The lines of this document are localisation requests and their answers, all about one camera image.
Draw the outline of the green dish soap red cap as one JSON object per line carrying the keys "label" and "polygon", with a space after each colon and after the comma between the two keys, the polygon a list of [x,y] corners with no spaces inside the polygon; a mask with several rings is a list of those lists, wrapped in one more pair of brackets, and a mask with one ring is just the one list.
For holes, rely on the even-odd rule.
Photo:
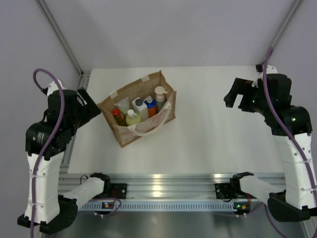
{"label": "green dish soap red cap", "polygon": [[125,117],[118,108],[113,109],[112,115],[118,126],[127,126]]}

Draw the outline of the translucent grey squeeze tube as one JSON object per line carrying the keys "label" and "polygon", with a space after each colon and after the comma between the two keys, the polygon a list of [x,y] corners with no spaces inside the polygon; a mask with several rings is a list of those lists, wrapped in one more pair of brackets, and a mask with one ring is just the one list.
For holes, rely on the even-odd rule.
{"label": "translucent grey squeeze tube", "polygon": [[116,108],[120,110],[120,112],[126,117],[128,115],[128,111],[131,109],[129,98],[125,97],[114,104]]}

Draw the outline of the yellow-green pump soap bottle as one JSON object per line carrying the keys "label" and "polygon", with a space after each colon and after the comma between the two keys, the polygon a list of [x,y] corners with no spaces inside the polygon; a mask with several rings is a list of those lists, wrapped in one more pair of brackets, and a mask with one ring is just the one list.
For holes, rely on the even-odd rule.
{"label": "yellow-green pump soap bottle", "polygon": [[135,112],[133,109],[129,109],[127,111],[126,124],[128,126],[136,125],[141,122],[142,122],[142,119],[138,112]]}

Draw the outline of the white bottle black cap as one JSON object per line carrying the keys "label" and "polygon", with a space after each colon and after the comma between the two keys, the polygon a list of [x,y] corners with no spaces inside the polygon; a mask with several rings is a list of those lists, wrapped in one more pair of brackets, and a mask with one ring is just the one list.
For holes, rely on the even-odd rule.
{"label": "white bottle black cap", "polygon": [[138,112],[142,121],[149,119],[148,108],[145,102],[141,98],[136,98],[132,101],[133,110]]}

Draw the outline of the brown burlap canvas bag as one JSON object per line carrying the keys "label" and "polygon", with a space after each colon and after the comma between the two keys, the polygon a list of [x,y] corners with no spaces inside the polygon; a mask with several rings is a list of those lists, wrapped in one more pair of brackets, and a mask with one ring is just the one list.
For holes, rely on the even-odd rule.
{"label": "brown burlap canvas bag", "polygon": [[158,71],[114,91],[98,106],[123,148],[176,118],[176,91]]}

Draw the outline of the orange blue pump bottle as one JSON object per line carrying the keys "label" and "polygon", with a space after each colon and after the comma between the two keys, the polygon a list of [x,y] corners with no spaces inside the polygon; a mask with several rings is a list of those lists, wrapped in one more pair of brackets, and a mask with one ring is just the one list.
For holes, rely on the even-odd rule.
{"label": "orange blue pump bottle", "polygon": [[151,96],[147,96],[144,99],[145,104],[147,105],[148,108],[148,115],[149,118],[155,116],[157,114],[157,104],[156,101],[152,99]]}

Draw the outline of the grey bottle beige pump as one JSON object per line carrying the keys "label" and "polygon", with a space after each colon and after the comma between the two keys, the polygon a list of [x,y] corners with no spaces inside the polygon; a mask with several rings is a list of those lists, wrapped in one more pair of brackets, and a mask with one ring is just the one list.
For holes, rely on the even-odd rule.
{"label": "grey bottle beige pump", "polygon": [[156,94],[156,104],[157,104],[157,111],[159,112],[163,106],[165,105],[166,103],[166,98],[165,98],[165,95],[167,94],[168,92],[165,90],[164,87],[162,86],[158,86],[155,88],[155,94]]}

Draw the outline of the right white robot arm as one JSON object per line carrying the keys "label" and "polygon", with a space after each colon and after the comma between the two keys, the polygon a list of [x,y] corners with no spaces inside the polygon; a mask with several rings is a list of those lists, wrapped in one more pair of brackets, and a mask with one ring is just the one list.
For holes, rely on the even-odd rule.
{"label": "right white robot arm", "polygon": [[291,104],[291,79],[277,73],[262,74],[255,81],[235,78],[225,105],[233,107],[242,95],[238,108],[259,113],[277,143],[284,176],[285,190],[265,182],[251,172],[233,175],[231,193],[237,197],[251,195],[264,203],[279,222],[300,222],[317,215],[317,179],[311,154],[313,131],[307,109]]}

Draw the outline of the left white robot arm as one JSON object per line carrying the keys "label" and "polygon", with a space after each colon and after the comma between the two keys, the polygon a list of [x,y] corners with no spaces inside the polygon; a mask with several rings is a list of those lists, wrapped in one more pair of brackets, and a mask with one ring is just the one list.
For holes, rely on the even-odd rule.
{"label": "left white robot arm", "polygon": [[29,198],[27,209],[18,219],[21,226],[53,235],[68,228],[78,210],[91,199],[111,195],[110,177],[93,173],[81,185],[63,195],[58,193],[58,179],[65,150],[77,130],[101,113],[86,89],[63,89],[64,111],[58,86],[53,82],[44,93],[48,108],[41,121],[26,131],[25,150],[29,163]]}

